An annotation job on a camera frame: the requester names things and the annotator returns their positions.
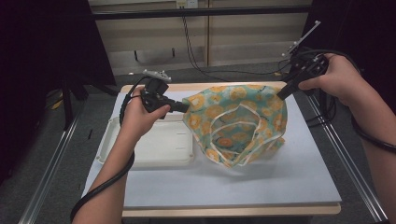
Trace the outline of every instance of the white tray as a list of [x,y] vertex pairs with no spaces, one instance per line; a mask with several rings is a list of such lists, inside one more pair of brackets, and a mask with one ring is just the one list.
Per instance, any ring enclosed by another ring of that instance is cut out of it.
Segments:
[[[120,118],[110,119],[96,159],[104,163],[120,131]],[[192,133],[180,120],[158,120],[142,136],[133,167],[183,166],[193,160]]]

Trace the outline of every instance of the gray carpet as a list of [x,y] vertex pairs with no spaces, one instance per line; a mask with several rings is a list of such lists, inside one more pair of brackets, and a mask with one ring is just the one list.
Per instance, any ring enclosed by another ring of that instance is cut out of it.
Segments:
[[[277,63],[259,63],[211,68],[211,70],[238,70],[265,73],[275,71]],[[214,77],[228,81],[264,81],[279,80],[273,75],[250,75],[231,72],[210,73],[204,76],[194,69],[166,72],[174,83],[182,82],[218,82]],[[140,75],[116,76],[119,90],[123,85],[133,84]],[[85,179],[94,159],[96,150],[105,132],[116,97],[106,95],[93,87],[87,87],[90,93],[83,103],[83,110],[77,128],[67,147],[56,177],[36,218],[36,223],[69,223],[69,214],[75,202],[81,196]],[[303,94],[296,93],[295,98],[304,116],[314,117],[312,109]],[[74,102],[74,108],[81,102]],[[338,106],[337,116],[332,122],[340,133],[346,148],[354,158],[364,178],[372,186],[367,161],[361,143],[349,125],[349,111]],[[53,150],[63,134],[64,112],[47,110],[36,130],[36,139],[29,153],[21,159],[14,169],[14,175],[0,187],[0,223],[17,223],[35,192],[42,174],[45,172]],[[313,217],[233,217],[233,218],[126,218],[125,223],[372,223],[374,219],[364,201],[353,185],[344,165],[340,162],[332,144],[320,127],[312,128],[311,133],[318,144],[323,160],[328,166],[334,183],[342,197],[342,211],[335,216]]]

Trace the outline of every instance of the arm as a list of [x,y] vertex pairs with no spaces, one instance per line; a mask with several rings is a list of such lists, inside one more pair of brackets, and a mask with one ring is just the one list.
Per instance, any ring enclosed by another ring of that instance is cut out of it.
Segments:
[[[140,90],[141,88],[137,88],[134,95],[140,94]],[[90,190],[107,181],[125,166],[140,137],[147,133],[154,121],[165,115],[169,108],[169,105],[165,105],[148,113],[140,97],[132,99],[125,109],[116,142]],[[127,175],[84,204],[77,212],[73,223],[121,223],[126,178]]]
[[[325,75],[301,82],[299,88],[321,88],[347,105],[359,126],[372,137],[396,145],[396,117],[378,92],[342,56],[328,54]],[[396,153],[362,140],[378,197],[390,223],[396,223]]]

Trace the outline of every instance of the handheld controller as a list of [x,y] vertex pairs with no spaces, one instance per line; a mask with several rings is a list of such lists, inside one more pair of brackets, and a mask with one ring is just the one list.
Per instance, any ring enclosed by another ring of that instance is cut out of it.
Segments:
[[181,102],[169,99],[163,94],[168,89],[168,85],[165,82],[170,82],[171,78],[162,72],[151,72],[145,70],[143,74],[148,75],[151,79],[145,85],[145,88],[140,92],[142,98],[143,106],[146,110],[151,113],[154,110],[160,108],[163,105],[170,105],[171,108],[169,112],[182,112],[186,113],[189,109],[189,105],[185,105]]
[[[282,88],[282,90],[280,90],[277,96],[280,99],[285,100],[292,93],[299,90],[298,84],[300,82],[312,77],[323,75],[326,72],[328,65],[329,61],[323,54],[302,58],[301,61],[296,65],[298,69],[297,74],[291,76],[288,80],[285,80],[287,84]],[[304,92],[307,95],[313,94],[313,90]]]

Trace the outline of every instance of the patterned bag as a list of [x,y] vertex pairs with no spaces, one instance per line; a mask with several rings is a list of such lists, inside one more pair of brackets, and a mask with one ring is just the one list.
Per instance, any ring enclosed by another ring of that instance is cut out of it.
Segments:
[[286,103],[280,88],[217,86],[183,99],[190,105],[183,121],[206,156],[226,167],[245,165],[278,149],[286,131]]

